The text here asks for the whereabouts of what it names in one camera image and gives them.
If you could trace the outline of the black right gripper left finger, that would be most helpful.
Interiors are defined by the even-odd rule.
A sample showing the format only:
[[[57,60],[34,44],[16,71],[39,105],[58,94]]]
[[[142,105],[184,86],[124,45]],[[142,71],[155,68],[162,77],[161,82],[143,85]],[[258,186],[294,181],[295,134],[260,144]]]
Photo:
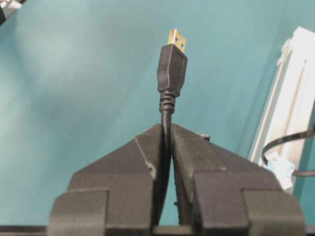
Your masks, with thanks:
[[[50,236],[149,236],[159,218],[161,126],[77,171],[52,207]]]

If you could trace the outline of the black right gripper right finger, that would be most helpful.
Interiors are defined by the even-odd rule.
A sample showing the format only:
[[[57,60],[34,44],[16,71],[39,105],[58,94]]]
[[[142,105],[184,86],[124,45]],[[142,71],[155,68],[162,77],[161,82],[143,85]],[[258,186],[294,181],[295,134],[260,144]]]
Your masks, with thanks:
[[[297,199],[275,175],[177,124],[173,158],[184,189],[186,221],[201,236],[303,236]]]

